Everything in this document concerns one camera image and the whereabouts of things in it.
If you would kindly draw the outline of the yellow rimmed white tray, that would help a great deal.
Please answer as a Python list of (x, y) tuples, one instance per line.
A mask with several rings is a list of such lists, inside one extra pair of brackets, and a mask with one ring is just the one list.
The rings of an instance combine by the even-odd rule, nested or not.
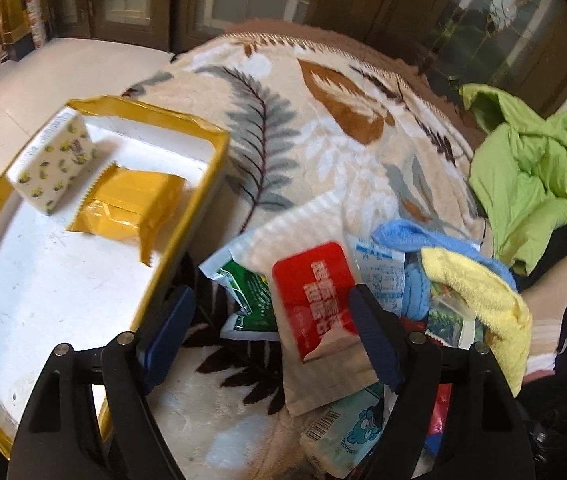
[[(224, 174), (229, 136), (206, 120), (144, 102), (73, 100), (97, 156), (50, 214), (0, 177), (0, 455), (8, 456), (38, 375), (56, 344), (83, 350), (134, 330), (160, 306)], [(134, 242), (75, 233), (82, 198), (110, 164), (185, 182), (149, 263)]]

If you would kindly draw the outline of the white blue printed packet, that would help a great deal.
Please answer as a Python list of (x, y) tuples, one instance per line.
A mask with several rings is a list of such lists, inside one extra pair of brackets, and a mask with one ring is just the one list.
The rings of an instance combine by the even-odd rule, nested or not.
[(361, 281), (368, 286), (384, 310), (401, 316), (405, 288), (404, 252), (352, 234), (347, 234), (346, 239)]

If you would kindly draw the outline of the blue towel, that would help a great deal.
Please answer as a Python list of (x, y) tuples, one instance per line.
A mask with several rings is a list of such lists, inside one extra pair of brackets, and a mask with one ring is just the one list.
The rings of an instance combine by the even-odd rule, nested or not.
[(483, 256), (477, 246), (467, 243), (466, 240), (428, 231), (413, 221), (399, 219), (384, 222), (372, 232), (372, 239), (377, 244), (404, 252), (406, 255), (403, 307), (399, 314), (403, 318), (423, 321), (430, 310), (431, 281), (423, 270), (420, 257), (420, 251), (425, 247), (441, 247), (450, 252), (458, 252), (486, 266), (515, 292), (518, 290), (512, 273), (504, 263)]

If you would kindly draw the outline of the yellow towel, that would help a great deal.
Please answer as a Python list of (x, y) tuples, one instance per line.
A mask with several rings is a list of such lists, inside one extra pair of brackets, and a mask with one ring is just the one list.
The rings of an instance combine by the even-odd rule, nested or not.
[(514, 396), (522, 387), (532, 341), (532, 315), (523, 297), (481, 263), (441, 247), (420, 251), (430, 281), (458, 292), (487, 328), (486, 343)]

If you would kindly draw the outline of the bear print tissue pack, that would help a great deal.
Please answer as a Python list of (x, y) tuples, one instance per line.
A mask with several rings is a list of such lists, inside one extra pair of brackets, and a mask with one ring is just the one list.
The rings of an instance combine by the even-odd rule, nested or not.
[(377, 382), (327, 405), (302, 432), (301, 448), (319, 472), (345, 479), (381, 436), (384, 412), (384, 388)]

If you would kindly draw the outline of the clear bag landscape print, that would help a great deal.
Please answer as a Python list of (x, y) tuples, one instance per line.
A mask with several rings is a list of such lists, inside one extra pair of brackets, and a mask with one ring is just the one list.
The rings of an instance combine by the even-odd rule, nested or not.
[(484, 326), (462, 296), (451, 287), (434, 282), (425, 333), (442, 346), (463, 350), (484, 341)]

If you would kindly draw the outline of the lime green jacket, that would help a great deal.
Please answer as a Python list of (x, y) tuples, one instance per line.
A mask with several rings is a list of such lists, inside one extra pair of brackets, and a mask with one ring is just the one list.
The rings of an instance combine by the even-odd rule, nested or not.
[(486, 84), (465, 84), (460, 96), (486, 133), (469, 183), (487, 213), (494, 254), (529, 275), (553, 231), (567, 226), (567, 109), (544, 118)]

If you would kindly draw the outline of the lemon print tissue pack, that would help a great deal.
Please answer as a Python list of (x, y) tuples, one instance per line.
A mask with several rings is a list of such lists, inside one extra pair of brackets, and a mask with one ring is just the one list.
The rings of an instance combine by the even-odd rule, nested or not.
[(37, 131), (6, 177), (28, 204), (51, 214), (68, 186), (96, 156), (96, 144), (82, 114), (66, 106)]

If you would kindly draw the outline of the leaf pattern fleece blanket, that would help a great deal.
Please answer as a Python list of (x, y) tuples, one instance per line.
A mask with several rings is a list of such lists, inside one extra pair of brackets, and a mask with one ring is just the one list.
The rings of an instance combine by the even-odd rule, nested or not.
[(192, 288), (196, 310), (149, 399), (165, 440), (189, 479), (312, 479), (299, 444), (312, 418), (285, 406), (279, 344), (221, 338), (235, 303), (200, 263), (333, 190), (351, 234), (405, 218), (479, 243), (487, 225), (467, 180), (481, 133), (404, 62), (280, 22), (253, 20), (175, 55), (127, 96), (230, 136), (225, 180), (173, 278)]

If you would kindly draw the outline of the yellow plastic packet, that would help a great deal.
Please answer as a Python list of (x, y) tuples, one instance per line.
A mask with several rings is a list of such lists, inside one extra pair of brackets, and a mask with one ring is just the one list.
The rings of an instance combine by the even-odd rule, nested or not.
[(135, 242), (149, 266), (161, 230), (176, 216), (186, 180), (175, 174), (109, 165), (84, 196), (69, 232)]

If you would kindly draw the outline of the person's leg white sock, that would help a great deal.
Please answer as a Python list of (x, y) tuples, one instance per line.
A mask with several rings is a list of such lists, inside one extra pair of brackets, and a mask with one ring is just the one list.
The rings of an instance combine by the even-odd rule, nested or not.
[(567, 255), (522, 293), (532, 315), (532, 337), (523, 385), (555, 374), (562, 319), (567, 310)]

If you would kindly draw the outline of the green white sachet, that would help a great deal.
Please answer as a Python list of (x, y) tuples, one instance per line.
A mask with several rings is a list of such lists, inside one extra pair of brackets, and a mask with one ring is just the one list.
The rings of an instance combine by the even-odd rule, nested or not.
[(222, 339), (279, 341), (270, 289), (262, 274), (241, 266), (226, 247), (210, 255), (199, 269), (207, 278), (221, 285), (237, 306), (221, 329)]

